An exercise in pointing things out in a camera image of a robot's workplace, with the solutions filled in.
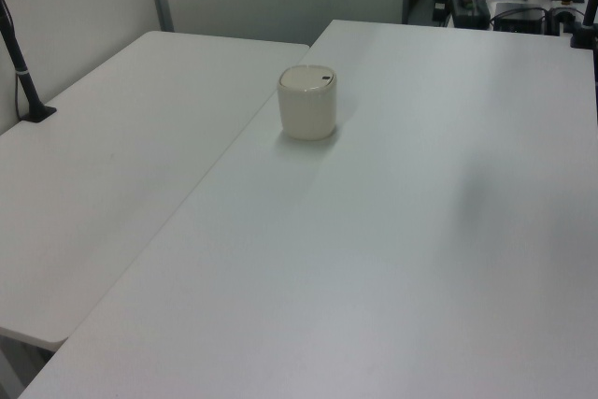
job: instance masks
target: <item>black stand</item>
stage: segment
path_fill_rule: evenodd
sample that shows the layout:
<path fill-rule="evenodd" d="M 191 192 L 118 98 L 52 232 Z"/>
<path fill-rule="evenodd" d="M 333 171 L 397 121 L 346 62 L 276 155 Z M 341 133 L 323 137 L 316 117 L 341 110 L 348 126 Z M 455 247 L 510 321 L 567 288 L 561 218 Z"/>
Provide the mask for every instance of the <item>black stand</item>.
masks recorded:
<path fill-rule="evenodd" d="M 29 102 L 29 113 L 25 114 L 21 119 L 23 121 L 32 121 L 33 123 L 40 123 L 47 117 L 51 116 L 56 112 L 55 107 L 46 107 L 37 96 L 36 86 L 29 75 L 29 69 L 25 60 L 22 57 L 21 48 L 17 42 L 15 31 L 13 28 L 12 20 L 9 17 L 8 10 L 6 8 L 6 2 L 0 0 L 0 32 L 4 38 L 4 43 L 7 45 L 10 59 L 15 66 L 17 77 L 21 81 L 21 86 L 27 101 Z"/>
<path fill-rule="evenodd" d="M 571 47 L 574 49 L 594 50 L 596 48 L 596 32 L 594 30 L 596 9 L 598 9 L 598 0 L 588 0 L 583 22 L 576 22 L 573 36 L 571 36 Z"/>

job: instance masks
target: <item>container lid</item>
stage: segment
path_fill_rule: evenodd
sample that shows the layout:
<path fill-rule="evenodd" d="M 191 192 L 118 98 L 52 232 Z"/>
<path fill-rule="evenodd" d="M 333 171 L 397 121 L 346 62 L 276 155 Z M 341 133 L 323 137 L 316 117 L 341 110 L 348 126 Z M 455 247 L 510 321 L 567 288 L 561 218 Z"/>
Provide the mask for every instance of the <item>container lid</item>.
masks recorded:
<path fill-rule="evenodd" d="M 322 65 L 296 65 L 280 77 L 280 84 L 296 91 L 309 91 L 328 86 L 333 82 L 335 72 Z"/>

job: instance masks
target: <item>white table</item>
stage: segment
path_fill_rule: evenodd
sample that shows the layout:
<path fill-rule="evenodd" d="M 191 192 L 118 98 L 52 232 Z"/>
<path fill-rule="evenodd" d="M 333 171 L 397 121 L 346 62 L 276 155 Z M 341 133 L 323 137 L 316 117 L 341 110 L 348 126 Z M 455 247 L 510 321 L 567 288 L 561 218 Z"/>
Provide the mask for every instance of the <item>white table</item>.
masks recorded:
<path fill-rule="evenodd" d="M 303 63 L 335 135 L 273 96 L 23 399 L 595 397 L 591 52 L 334 21 Z"/>
<path fill-rule="evenodd" d="M 0 335 L 56 350 L 306 49 L 149 33 L 0 136 Z"/>

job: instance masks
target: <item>black cable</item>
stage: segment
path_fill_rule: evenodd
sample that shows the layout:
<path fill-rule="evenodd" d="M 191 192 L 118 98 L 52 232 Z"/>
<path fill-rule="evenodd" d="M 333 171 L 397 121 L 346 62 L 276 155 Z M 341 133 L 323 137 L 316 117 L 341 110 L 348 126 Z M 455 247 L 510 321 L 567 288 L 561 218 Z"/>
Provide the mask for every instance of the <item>black cable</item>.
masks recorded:
<path fill-rule="evenodd" d="M 22 120 L 19 114 L 19 76 L 15 73 L 15 111 L 17 112 L 17 119 Z"/>
<path fill-rule="evenodd" d="M 10 22 L 10 28 L 12 29 L 12 34 L 15 34 L 15 22 L 12 20 L 12 15 L 10 14 L 10 9 L 8 9 L 7 1 L 2 0 L 2 9 L 6 12 L 8 16 L 8 21 Z M 21 114 L 19 113 L 19 75 L 15 72 L 15 112 L 17 113 L 17 119 L 19 121 L 22 120 Z"/>
<path fill-rule="evenodd" d="M 10 14 L 10 10 L 8 9 L 7 1 L 2 0 L 2 9 L 6 12 L 8 16 L 8 21 L 10 22 L 10 28 L 12 29 L 12 34 L 15 33 L 15 22 L 12 21 L 12 15 Z"/>
<path fill-rule="evenodd" d="M 506 16 L 511 16 L 513 14 L 522 13 L 524 11 L 543 11 L 544 12 L 544 16 L 542 17 L 543 20 L 546 18 L 547 14 L 548 14 L 548 11 L 542 7 L 514 8 L 514 9 L 509 9 L 508 11 L 503 11 L 502 13 L 497 14 L 496 16 L 494 16 L 493 18 L 490 19 L 490 24 L 493 24 L 494 21 L 496 21 L 497 19 L 502 19 Z"/>
<path fill-rule="evenodd" d="M 575 13 L 579 13 L 582 18 L 586 17 L 586 13 L 583 13 L 583 12 L 579 11 L 578 9 L 571 8 L 571 7 L 555 7 L 553 9 L 564 9 L 564 10 L 567 10 L 567 11 L 575 11 Z"/>

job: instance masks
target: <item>white cylindrical container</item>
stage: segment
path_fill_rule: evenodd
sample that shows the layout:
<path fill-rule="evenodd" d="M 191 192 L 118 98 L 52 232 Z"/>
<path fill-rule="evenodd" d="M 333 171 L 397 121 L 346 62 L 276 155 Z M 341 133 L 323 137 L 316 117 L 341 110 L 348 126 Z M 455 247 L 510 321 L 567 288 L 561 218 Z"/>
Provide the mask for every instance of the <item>white cylindrical container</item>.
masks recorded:
<path fill-rule="evenodd" d="M 282 129 L 290 137 L 319 140 L 336 125 L 336 73 L 321 65 L 297 65 L 278 80 Z"/>

